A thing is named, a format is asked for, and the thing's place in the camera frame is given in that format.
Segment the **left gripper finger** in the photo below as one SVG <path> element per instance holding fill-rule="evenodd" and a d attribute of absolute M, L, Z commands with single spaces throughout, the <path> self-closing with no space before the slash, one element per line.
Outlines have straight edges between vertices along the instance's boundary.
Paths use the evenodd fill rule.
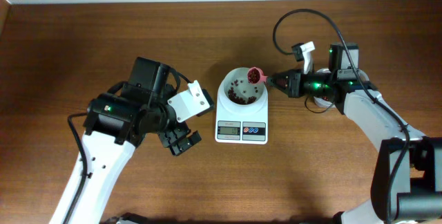
<path fill-rule="evenodd" d="M 173 156 L 179 156 L 185 151 L 189 150 L 192 146 L 201 141 L 201 136 L 198 131 L 192 133 L 189 137 L 185 137 L 175 144 L 171 145 L 170 150 Z"/>
<path fill-rule="evenodd" d="M 208 108 L 205 109 L 204 111 L 200 112 L 199 114 L 197 114 L 198 117 L 201 117 L 214 109 L 214 101 L 213 101 L 212 97 L 209 95 L 208 91 L 206 89 L 203 89 L 202 93 L 208 103 Z"/>

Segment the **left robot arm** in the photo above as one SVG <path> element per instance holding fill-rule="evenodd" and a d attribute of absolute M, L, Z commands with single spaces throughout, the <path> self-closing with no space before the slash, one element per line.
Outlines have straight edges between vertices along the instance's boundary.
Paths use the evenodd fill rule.
<path fill-rule="evenodd" d="M 79 135 L 68 125 L 79 149 L 73 172 L 51 223 L 98 223 L 119 175 L 146 135 L 179 156 L 201 141 L 186 120 L 213 110 L 213 100 L 198 81 L 161 62 L 138 57 L 128 80 L 91 100 Z"/>

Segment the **pink measuring scoop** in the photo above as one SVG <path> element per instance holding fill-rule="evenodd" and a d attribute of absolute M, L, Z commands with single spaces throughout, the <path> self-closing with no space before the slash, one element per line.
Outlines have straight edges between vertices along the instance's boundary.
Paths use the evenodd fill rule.
<path fill-rule="evenodd" d="M 267 81 L 267 76 L 264 75 L 260 68 L 252 67 L 247 72 L 248 82 L 251 84 L 259 84 Z"/>

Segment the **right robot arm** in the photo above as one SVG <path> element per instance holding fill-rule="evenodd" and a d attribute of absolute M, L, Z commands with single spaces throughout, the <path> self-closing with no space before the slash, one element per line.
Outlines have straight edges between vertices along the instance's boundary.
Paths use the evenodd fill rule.
<path fill-rule="evenodd" d="M 424 223 L 441 218 L 441 139 L 431 138 L 397 116 L 378 89 L 361 78 L 358 45 L 334 43 L 328 72 L 314 72 L 312 44 L 297 44 L 292 55 L 303 62 L 267 78 L 288 97 L 329 100 L 355 122 L 378 152 L 370 198 L 333 223 Z"/>

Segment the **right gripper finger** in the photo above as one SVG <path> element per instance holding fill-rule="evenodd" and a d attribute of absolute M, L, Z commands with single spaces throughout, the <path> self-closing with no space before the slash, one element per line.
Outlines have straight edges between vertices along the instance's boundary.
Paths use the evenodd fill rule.
<path fill-rule="evenodd" d="M 285 95 L 289 95 L 289 83 L 287 77 L 267 77 L 266 83 Z"/>
<path fill-rule="evenodd" d="M 289 79 L 289 71 L 283 71 L 279 73 L 274 73 L 273 75 L 267 76 L 267 81 L 285 81 Z"/>

